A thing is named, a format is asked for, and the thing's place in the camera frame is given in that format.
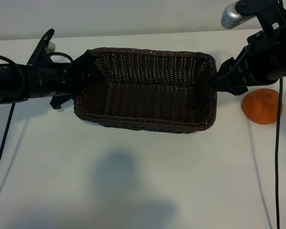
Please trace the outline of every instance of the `brown wicker basket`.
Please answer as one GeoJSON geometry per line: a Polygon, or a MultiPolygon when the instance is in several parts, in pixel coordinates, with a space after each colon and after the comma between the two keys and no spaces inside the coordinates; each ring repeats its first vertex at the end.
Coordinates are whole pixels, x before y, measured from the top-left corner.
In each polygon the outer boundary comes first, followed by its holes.
{"type": "Polygon", "coordinates": [[[192,133],[213,125],[217,96],[208,84],[216,73],[212,56],[126,48],[94,51],[104,79],[74,99],[80,119],[171,133],[192,133]]]}

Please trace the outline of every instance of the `orange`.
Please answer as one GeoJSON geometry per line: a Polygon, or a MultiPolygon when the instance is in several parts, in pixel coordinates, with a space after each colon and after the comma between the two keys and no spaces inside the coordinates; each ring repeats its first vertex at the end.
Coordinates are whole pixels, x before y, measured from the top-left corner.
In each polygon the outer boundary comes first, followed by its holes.
{"type": "Polygon", "coordinates": [[[242,103],[244,114],[253,122],[271,124],[276,121],[279,94],[271,89],[258,89],[248,93],[242,103]]]}

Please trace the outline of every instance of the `white table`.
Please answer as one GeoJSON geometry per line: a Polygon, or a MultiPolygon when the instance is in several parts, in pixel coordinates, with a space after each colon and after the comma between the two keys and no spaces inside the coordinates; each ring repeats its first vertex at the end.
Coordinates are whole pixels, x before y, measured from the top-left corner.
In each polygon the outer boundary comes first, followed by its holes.
{"type": "MultiPolygon", "coordinates": [[[[133,47],[205,52],[219,67],[256,31],[52,41],[73,58],[96,47],[133,47]]],[[[0,41],[0,55],[25,64],[37,43],[0,41]]],[[[242,98],[218,93],[215,124],[188,135],[105,128],[77,118],[71,102],[53,110],[50,98],[16,104],[0,164],[0,229],[276,228],[276,125],[249,121],[242,98]]],[[[279,194],[286,229],[286,78],[283,102],[279,194]]],[[[0,144],[9,110],[0,105],[0,144]]]]}

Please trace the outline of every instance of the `white wall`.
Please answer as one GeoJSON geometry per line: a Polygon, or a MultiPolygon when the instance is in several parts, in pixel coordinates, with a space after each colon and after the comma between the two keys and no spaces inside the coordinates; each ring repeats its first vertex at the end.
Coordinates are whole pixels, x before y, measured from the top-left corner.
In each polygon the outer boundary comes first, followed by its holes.
{"type": "MultiPolygon", "coordinates": [[[[0,0],[0,40],[222,30],[236,0],[0,0]]],[[[238,29],[259,28],[257,19],[238,29]]]]}

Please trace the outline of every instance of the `black cable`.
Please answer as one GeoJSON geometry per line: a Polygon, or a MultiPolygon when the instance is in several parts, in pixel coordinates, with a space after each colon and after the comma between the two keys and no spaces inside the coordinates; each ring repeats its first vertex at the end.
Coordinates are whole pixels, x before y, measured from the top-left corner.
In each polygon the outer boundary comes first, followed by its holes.
{"type": "MultiPolygon", "coordinates": [[[[9,63],[11,66],[13,66],[18,71],[18,73],[20,74],[20,76],[22,78],[22,83],[21,83],[21,86],[19,87],[19,89],[16,91],[16,93],[22,92],[22,90],[24,88],[25,77],[24,77],[24,73],[22,72],[20,67],[14,61],[12,61],[9,58],[6,58],[4,56],[0,56],[0,60],[6,61],[7,63],[9,63]]],[[[15,108],[15,104],[12,104],[11,108],[10,108],[10,115],[9,115],[8,121],[6,123],[5,131],[4,131],[4,135],[3,135],[3,139],[2,139],[2,143],[1,143],[1,147],[0,147],[0,161],[1,161],[2,153],[3,153],[6,137],[8,135],[8,131],[9,131],[9,127],[10,127],[10,121],[11,121],[11,118],[13,116],[14,108],[15,108]]]]}
{"type": "Polygon", "coordinates": [[[279,98],[278,98],[277,121],[276,121],[275,167],[276,167],[276,228],[277,229],[280,229],[280,211],[279,211],[279,202],[278,202],[278,142],[279,142],[279,134],[280,134],[282,96],[283,96],[283,78],[280,79],[280,92],[279,92],[279,98]]]}
{"type": "Polygon", "coordinates": [[[9,131],[9,127],[10,127],[11,118],[13,116],[14,108],[15,108],[15,104],[12,104],[11,108],[10,108],[10,115],[9,115],[8,121],[6,123],[5,131],[4,131],[4,135],[3,135],[3,139],[2,139],[2,143],[1,143],[0,161],[1,161],[1,156],[2,156],[2,153],[3,153],[4,145],[5,145],[5,140],[6,140],[6,137],[8,135],[8,131],[9,131]]]}

